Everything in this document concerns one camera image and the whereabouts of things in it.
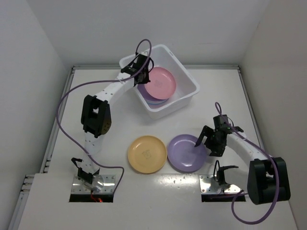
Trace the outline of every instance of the purple plate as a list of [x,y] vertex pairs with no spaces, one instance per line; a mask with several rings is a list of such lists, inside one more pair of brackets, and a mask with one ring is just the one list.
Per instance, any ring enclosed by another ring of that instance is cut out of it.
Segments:
[[143,98],[146,100],[146,101],[150,101],[151,103],[155,103],[155,102],[161,102],[161,101],[164,101],[164,100],[161,100],[161,99],[156,99],[154,97],[152,97],[148,92],[147,90],[145,89],[145,85],[144,84],[139,84],[138,85],[138,90],[140,91],[140,93],[142,94]]
[[167,147],[169,162],[181,172],[194,172],[205,163],[207,153],[206,147],[201,144],[194,147],[197,137],[182,134],[171,140]]
[[150,104],[150,105],[159,105],[159,104],[163,104],[164,102],[159,102],[159,103],[151,103],[151,102],[147,102],[147,104]]

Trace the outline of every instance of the yellow plate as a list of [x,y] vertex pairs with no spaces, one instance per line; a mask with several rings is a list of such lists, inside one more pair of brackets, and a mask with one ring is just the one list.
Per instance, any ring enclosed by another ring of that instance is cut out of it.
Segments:
[[128,149],[130,165],[141,173],[154,173],[161,169],[167,159],[164,143],[153,136],[137,138]]

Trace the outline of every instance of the white wall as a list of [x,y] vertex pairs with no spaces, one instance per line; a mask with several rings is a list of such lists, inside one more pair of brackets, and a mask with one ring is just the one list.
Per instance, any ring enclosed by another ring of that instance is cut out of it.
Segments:
[[60,57],[118,64],[149,38],[185,64],[238,64],[269,0],[28,0]]
[[0,229],[39,171],[68,71],[26,0],[0,1]]
[[286,160],[290,204],[307,226],[307,2],[271,0],[241,63],[266,149]]

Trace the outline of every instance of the black bracket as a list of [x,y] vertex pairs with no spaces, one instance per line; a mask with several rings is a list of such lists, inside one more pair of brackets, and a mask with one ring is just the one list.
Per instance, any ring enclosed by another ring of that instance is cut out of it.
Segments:
[[[287,166],[281,158],[273,158],[279,175],[279,195],[277,201],[291,197]],[[276,191],[276,175],[270,160],[255,159],[249,164],[248,195],[256,204],[271,203]]]
[[[127,73],[129,75],[133,75],[143,66],[146,59],[147,59],[147,56],[136,53],[136,57],[127,66],[122,68],[120,72]],[[134,86],[136,86],[137,84],[146,84],[150,82],[149,80],[150,71],[148,70],[148,66],[150,62],[153,65],[152,68],[154,67],[154,61],[151,58],[149,58],[149,61],[146,64],[146,66],[143,68],[143,70],[137,76],[134,77]]]
[[[212,129],[208,126],[204,126],[195,146],[199,146],[204,139],[207,137],[205,141],[205,146],[211,150],[210,156],[214,157],[222,157],[227,145],[227,134],[233,133],[232,129],[228,127],[226,122],[223,120],[222,116],[227,120],[227,115],[219,115],[213,118],[214,127]],[[233,127],[238,132],[243,132],[239,126]]]
[[216,179],[217,179],[217,182],[219,183],[219,185],[228,184],[225,181],[224,171],[227,170],[227,169],[236,169],[236,168],[239,168],[239,167],[235,166],[235,165],[219,167],[218,171],[216,172]]
[[112,123],[109,103],[87,95],[83,102],[81,123],[83,130],[94,134],[95,138],[107,133]]
[[85,182],[92,184],[93,183],[93,176],[99,174],[99,169],[94,174],[87,173],[87,172],[83,171],[83,169],[81,167],[79,167],[78,164],[77,164],[77,162],[82,162],[82,159],[78,159],[78,158],[73,157],[71,159],[71,161],[78,168],[78,177],[81,178],[82,180],[84,180]]

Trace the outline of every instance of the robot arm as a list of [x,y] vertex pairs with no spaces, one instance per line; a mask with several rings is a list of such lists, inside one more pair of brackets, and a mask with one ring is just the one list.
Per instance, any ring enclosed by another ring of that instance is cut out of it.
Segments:
[[[228,119],[227,115],[214,117],[215,129],[204,126],[195,146],[200,145],[206,136],[207,139],[204,144],[211,150],[210,156],[215,157],[222,157],[226,146],[230,147],[249,166],[249,172],[245,172],[235,165],[220,167],[216,173],[219,185],[237,185],[242,190],[248,191],[248,195],[254,204],[271,203],[276,190],[272,163],[258,149],[233,133],[222,116],[224,119]],[[246,138],[240,127],[233,128]],[[280,157],[273,158],[273,160],[277,166],[280,179],[278,201],[289,200],[291,193],[285,161]]]
[[[135,85],[150,82],[149,62],[145,64],[146,61],[147,52],[136,54],[135,59],[121,69],[116,79],[104,90],[94,96],[87,95],[85,97],[81,117],[81,123],[85,131],[84,147],[93,158],[101,152],[104,136],[111,127],[110,109],[115,101]],[[92,184],[93,176],[99,174],[99,167],[92,162],[86,153],[83,154],[82,159],[73,158],[72,162],[78,168],[78,177],[88,184]]]
[[[122,80],[130,77],[127,73],[119,73],[116,77],[116,80]],[[115,101],[121,97],[126,91],[134,87],[134,79],[126,80],[126,81],[120,81],[120,82],[114,82],[109,84],[104,90],[97,93],[94,97],[87,96],[88,100],[94,101],[101,101],[101,102],[107,102],[107,104],[103,103],[102,105],[106,108],[104,110],[104,121],[102,123],[93,123],[93,124],[85,124],[83,121],[83,128],[87,131],[85,131],[85,149],[93,156],[95,157],[96,154],[101,152],[102,149],[102,142],[104,139],[104,134],[107,133],[107,131],[111,127],[111,116],[110,116],[110,109],[113,107]],[[87,103],[87,98],[84,100],[83,108],[85,107],[85,104]],[[92,115],[99,115],[99,109],[93,109]],[[93,128],[91,129],[90,125],[97,126],[101,130],[101,132],[98,132],[95,137],[95,133],[91,132]],[[94,175],[95,173],[99,172],[99,167],[92,163],[91,159],[87,156],[86,153],[83,154],[82,163],[80,165],[80,168],[85,173],[90,173]]]

